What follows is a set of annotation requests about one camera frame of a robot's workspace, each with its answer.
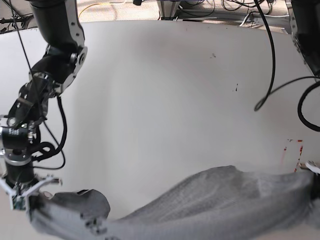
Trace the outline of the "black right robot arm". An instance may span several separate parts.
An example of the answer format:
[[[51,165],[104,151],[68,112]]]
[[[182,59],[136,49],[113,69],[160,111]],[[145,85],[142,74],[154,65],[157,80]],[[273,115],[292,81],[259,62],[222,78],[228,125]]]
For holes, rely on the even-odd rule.
[[[34,162],[63,153],[67,123],[61,140],[41,140],[40,126],[48,114],[48,101],[61,95],[75,80],[88,49],[74,0],[32,0],[31,10],[38,29],[47,42],[43,57],[29,67],[29,81],[23,85],[8,114],[0,117],[0,156],[6,171],[0,186],[9,197],[12,210],[28,211],[30,199],[41,187],[59,184],[52,175],[39,177]]]

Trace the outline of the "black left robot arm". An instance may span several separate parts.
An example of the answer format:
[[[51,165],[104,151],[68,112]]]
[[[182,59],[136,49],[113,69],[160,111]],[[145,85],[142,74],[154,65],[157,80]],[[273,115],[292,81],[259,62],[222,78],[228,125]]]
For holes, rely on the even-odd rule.
[[[287,0],[286,6],[293,42],[310,69],[311,78],[315,81],[299,99],[298,118],[307,128],[319,132],[320,127],[304,117],[302,107],[308,94],[320,86],[320,2],[318,0]]]

